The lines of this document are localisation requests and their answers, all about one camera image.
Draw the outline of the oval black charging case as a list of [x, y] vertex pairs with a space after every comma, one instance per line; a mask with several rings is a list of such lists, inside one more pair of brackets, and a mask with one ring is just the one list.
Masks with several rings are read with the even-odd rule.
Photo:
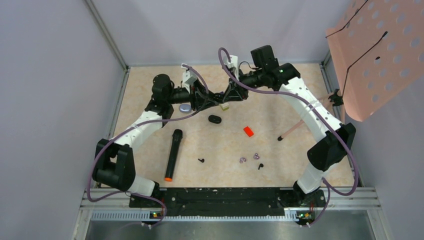
[[208, 121], [213, 124], [220, 124], [222, 122], [222, 118], [220, 116], [211, 114], [208, 116]]

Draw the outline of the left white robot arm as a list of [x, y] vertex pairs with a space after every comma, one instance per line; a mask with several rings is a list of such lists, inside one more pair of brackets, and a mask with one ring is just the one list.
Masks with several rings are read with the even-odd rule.
[[199, 111], [221, 103], [222, 93], [207, 90], [198, 77], [193, 77], [193, 81], [184, 87], [175, 87], [168, 75], [155, 76], [151, 99], [140, 117], [123, 133], [97, 143], [92, 179], [121, 192], [139, 194], [147, 206], [156, 206], [161, 194], [155, 190], [156, 182], [136, 174], [134, 152], [171, 121], [174, 104], [190, 103]]

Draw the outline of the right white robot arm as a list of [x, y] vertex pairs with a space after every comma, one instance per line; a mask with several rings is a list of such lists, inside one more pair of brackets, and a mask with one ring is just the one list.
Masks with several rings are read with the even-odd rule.
[[316, 144], [307, 151], [309, 163], [293, 185], [293, 200], [307, 206], [324, 178], [345, 156], [353, 157], [351, 147], [356, 134], [353, 124], [333, 116], [308, 90], [300, 72], [290, 63], [279, 64], [270, 45], [251, 51], [256, 70], [241, 74], [234, 55], [221, 47], [218, 59], [231, 80], [242, 88], [261, 94], [279, 95], [299, 114]]

